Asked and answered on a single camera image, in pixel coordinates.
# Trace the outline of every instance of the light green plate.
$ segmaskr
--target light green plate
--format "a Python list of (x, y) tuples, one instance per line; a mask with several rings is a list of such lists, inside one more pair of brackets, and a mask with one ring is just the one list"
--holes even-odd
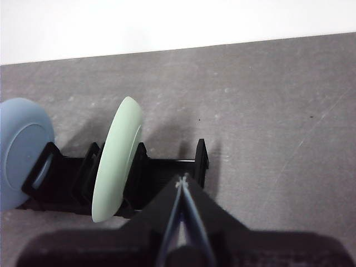
[(111, 218), (122, 203), (128, 172), (141, 140), (142, 111), (126, 97), (113, 118), (96, 175), (92, 218), (98, 223)]

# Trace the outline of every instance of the white wall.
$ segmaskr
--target white wall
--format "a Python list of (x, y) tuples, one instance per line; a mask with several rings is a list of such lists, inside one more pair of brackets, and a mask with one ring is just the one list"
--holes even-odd
[(1, 0), (1, 64), (354, 31), (351, 0)]

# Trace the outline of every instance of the gray tabletop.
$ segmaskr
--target gray tabletop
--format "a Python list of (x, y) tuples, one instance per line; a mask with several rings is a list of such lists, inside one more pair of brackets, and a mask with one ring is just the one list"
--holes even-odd
[[(145, 114), (151, 157), (193, 158), (206, 141), (206, 191), (252, 229), (316, 231), (356, 258), (356, 34), (2, 66), (1, 97), (50, 115), (56, 144), (83, 156), (125, 96)], [(1, 213), (2, 266), (34, 236), (116, 228), (89, 216)]]

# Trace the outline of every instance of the blue plate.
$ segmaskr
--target blue plate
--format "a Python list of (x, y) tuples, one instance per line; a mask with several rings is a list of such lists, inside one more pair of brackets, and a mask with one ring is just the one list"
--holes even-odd
[[(13, 98), (0, 104), (1, 201), (0, 210), (14, 209), (28, 199), (21, 186), (48, 142), (55, 141), (51, 119), (38, 104)], [(34, 187), (44, 178), (48, 161)]]

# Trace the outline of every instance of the plate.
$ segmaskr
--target plate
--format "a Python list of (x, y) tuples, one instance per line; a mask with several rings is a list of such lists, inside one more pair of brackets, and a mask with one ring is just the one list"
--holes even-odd
[(141, 140), (142, 111), (131, 97), (117, 109), (106, 137), (96, 175), (92, 219), (98, 223), (119, 209), (135, 152)]
[[(14, 209), (29, 197), (21, 187), (48, 142), (55, 141), (51, 119), (38, 104), (13, 98), (1, 107), (1, 210)], [(47, 161), (33, 183), (39, 187)]]

